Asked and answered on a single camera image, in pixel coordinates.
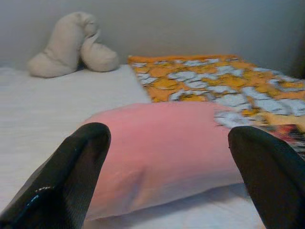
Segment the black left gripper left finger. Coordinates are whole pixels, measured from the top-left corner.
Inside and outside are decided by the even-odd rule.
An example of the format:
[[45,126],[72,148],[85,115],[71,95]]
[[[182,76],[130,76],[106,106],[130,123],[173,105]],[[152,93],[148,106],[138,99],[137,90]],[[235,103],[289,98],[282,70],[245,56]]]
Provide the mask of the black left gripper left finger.
[[65,138],[0,214],[2,229],[80,229],[111,143],[107,125]]

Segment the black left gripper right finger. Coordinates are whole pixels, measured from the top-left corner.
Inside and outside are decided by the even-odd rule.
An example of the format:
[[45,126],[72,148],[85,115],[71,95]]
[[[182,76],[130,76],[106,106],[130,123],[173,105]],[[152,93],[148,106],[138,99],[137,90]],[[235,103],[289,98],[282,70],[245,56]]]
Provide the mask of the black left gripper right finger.
[[305,227],[305,133],[296,125],[238,126],[229,148],[267,229]]

